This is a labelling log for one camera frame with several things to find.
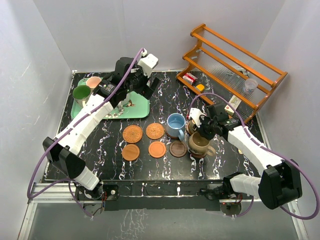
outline green mug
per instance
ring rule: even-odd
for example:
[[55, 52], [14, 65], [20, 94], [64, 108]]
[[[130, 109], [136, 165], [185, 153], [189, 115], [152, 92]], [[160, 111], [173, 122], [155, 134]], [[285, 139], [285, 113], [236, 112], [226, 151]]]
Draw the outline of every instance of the green mug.
[[73, 92], [72, 96], [74, 100], [80, 105], [80, 107], [84, 108], [86, 102], [88, 101], [91, 94], [91, 89], [87, 85], [77, 86]]

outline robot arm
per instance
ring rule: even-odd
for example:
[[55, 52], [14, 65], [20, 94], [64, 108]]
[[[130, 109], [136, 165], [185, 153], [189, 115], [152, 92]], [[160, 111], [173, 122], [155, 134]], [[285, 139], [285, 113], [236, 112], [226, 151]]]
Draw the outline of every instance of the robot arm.
[[299, 171], [289, 162], [260, 148], [265, 145], [251, 133], [248, 136], [239, 119], [229, 119], [224, 108], [224, 104], [208, 106], [209, 116], [197, 108], [191, 108], [189, 117], [195, 123], [194, 130], [208, 140], [216, 134], [224, 137], [242, 151], [257, 168], [261, 177], [235, 172], [226, 176], [222, 186], [214, 192], [227, 196], [245, 193], [260, 198], [269, 209], [300, 198], [302, 187]]
[[150, 86], [149, 78], [152, 70], [157, 66], [158, 59], [148, 54], [146, 50], [141, 53], [141, 60], [135, 63], [128, 77], [110, 98], [108, 102], [103, 104], [117, 87], [125, 73], [129, 69], [133, 58], [121, 57], [115, 64], [114, 72], [107, 74], [100, 84], [93, 90], [92, 95], [87, 101], [84, 108], [72, 120], [72, 122], [54, 139], [47, 137], [43, 141], [43, 148], [47, 150], [56, 139], [64, 135], [70, 128], [71, 132], [62, 138], [47, 155], [48, 161], [58, 170], [63, 172], [70, 179], [75, 180], [77, 187], [91, 199], [99, 199], [103, 193], [103, 182], [86, 167], [85, 161], [79, 158], [81, 147], [87, 140], [91, 132], [98, 126], [100, 121], [117, 106], [122, 105], [122, 101], [128, 97], [132, 91], [142, 95], [146, 99], [150, 99], [155, 91], [159, 79], [155, 78]]

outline gray floor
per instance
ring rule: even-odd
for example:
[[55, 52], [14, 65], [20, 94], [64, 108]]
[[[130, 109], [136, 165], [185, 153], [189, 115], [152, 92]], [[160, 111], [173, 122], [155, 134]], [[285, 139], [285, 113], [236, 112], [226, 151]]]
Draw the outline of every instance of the gray floor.
[[[247, 208], [244, 202], [242, 209]], [[232, 220], [202, 209], [131, 209], [103, 212], [93, 221], [76, 204], [38, 204], [29, 240], [297, 240], [292, 219], [281, 209], [255, 202]]]

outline tray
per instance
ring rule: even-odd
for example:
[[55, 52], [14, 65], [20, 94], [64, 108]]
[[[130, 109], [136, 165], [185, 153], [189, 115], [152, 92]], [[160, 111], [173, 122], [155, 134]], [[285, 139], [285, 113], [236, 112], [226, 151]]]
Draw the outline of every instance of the tray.
[[[78, 86], [85, 85], [88, 78], [83, 78], [79, 81]], [[71, 109], [71, 118], [74, 119], [81, 111], [81, 107], [73, 101]], [[130, 102], [123, 108], [115, 108], [103, 119], [140, 119], [148, 116], [150, 112], [150, 102], [140, 94], [134, 91], [130, 93]]]

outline white wall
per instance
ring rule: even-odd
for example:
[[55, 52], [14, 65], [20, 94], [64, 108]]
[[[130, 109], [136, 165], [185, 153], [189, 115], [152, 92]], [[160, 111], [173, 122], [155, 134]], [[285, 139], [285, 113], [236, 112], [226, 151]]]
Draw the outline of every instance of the white wall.
[[72, 73], [32, 0], [0, 6], [0, 239], [9, 240], [18, 237], [27, 186], [42, 141], [56, 133]]
[[[260, 111], [271, 147], [297, 161], [320, 192], [319, 13], [318, 0], [287, 0], [258, 55], [288, 72]], [[302, 191], [298, 206], [307, 216], [316, 201], [305, 180]], [[319, 239], [319, 222], [304, 221], [311, 240]]]
[[72, 70], [108, 71], [145, 47], [158, 69], [186, 67], [182, 56], [207, 26], [256, 53], [284, 0], [33, 0]]

